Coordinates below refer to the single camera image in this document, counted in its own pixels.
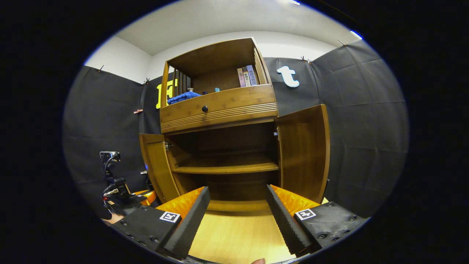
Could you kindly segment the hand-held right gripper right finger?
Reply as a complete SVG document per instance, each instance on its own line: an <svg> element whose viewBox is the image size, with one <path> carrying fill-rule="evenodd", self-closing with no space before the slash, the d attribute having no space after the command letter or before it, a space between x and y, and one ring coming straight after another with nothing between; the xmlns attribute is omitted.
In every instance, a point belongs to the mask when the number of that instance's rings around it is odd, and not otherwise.
<svg viewBox="0 0 469 264"><path fill-rule="evenodd" d="M267 185L267 202L290 254L302 257L353 234L369 219L335 202L319 204L291 191Z"/></svg>

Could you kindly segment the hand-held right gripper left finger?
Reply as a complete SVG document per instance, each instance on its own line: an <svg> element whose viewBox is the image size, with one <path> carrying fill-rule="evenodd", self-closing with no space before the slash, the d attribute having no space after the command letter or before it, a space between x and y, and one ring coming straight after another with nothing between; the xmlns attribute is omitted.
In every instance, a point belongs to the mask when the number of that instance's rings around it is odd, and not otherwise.
<svg viewBox="0 0 469 264"><path fill-rule="evenodd" d="M209 187L200 187L156 208L140 205L110 228L140 247L183 260L209 202Z"/></svg>

